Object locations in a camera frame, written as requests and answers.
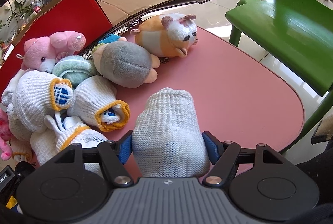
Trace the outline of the white knitted glove bundle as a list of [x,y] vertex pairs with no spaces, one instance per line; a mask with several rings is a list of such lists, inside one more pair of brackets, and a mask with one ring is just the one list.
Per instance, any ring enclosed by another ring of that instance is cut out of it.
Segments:
[[137,117],[132,150],[144,177],[202,177],[210,161],[192,95],[163,88],[151,95]]

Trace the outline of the white glove bundle yellow cuff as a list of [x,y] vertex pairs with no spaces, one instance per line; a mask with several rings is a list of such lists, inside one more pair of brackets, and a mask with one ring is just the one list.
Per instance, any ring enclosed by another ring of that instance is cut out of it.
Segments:
[[67,109],[69,116],[103,132],[123,128],[130,118],[129,105],[116,98],[117,90],[102,76],[92,76],[81,82],[73,93],[73,102]]

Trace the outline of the white glove bundle lower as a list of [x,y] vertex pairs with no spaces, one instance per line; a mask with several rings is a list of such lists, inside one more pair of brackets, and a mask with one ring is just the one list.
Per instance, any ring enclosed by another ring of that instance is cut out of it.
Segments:
[[71,144],[81,144],[82,148],[95,148],[107,138],[91,129],[77,116],[61,118],[59,112],[54,116],[44,117],[46,129],[34,132],[30,137],[30,145],[39,165],[44,165]]

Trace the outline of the grey beige round plush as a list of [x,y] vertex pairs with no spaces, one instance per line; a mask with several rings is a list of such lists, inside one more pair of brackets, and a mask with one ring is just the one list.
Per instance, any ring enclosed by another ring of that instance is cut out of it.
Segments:
[[156,81],[161,62],[143,47],[129,41],[100,44],[93,53],[97,71],[104,78],[126,88],[138,88]]

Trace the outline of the green striped rolled cloth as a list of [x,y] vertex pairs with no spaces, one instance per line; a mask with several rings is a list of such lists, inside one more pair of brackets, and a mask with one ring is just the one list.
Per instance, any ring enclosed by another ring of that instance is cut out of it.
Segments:
[[90,60],[82,56],[73,55],[62,58],[55,64],[52,74],[62,79],[68,79],[73,88],[84,80],[98,74],[97,69]]

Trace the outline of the white glove bundle blue grid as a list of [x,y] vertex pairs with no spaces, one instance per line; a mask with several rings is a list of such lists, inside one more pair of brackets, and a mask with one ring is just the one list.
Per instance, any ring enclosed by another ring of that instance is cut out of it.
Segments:
[[72,84],[53,74],[30,70],[17,83],[7,107],[11,133],[28,140],[31,133],[45,129],[44,117],[66,110],[73,101]]

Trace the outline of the blue hat small doll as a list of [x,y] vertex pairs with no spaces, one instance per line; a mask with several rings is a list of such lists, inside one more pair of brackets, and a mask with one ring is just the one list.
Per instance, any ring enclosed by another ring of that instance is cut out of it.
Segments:
[[127,39],[119,35],[108,34],[102,40],[98,41],[98,44],[108,44],[108,43],[113,43],[115,41],[127,41]]

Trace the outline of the pink spotted giraffe plush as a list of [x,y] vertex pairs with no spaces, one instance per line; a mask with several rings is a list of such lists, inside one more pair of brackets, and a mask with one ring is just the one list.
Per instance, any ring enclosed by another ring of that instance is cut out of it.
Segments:
[[12,156],[12,148],[8,144],[12,138],[12,133],[9,130],[9,123],[7,113],[0,109],[0,148],[1,148],[1,159],[9,160]]

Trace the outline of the orange white hamster plush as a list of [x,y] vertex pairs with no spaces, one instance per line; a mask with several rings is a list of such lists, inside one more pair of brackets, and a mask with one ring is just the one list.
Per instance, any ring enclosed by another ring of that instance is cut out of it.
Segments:
[[161,14],[146,19],[130,34],[135,36],[136,44],[157,57],[185,58],[198,43],[195,19],[195,14]]

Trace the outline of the pink bear plush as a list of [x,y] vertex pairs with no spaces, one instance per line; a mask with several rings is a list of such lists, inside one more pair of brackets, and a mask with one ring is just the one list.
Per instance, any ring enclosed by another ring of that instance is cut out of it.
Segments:
[[79,52],[85,44],[84,34],[75,31],[55,32],[50,36],[29,39],[24,43],[21,69],[52,73],[58,61]]

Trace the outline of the red cardboard box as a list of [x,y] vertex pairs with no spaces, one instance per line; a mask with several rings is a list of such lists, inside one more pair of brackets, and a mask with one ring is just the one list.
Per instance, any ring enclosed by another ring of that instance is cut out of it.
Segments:
[[24,54],[26,40],[58,31],[77,31],[85,35],[89,45],[111,28],[97,0],[53,0],[15,38],[14,48],[1,67],[1,92],[20,69],[21,60],[16,55]]

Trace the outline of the green plastic chair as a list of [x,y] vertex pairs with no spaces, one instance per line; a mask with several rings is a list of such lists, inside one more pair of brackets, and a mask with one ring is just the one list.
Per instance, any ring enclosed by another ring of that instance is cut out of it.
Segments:
[[317,0],[240,0],[225,17],[231,44],[245,34],[323,97],[284,153],[332,108],[332,9]]

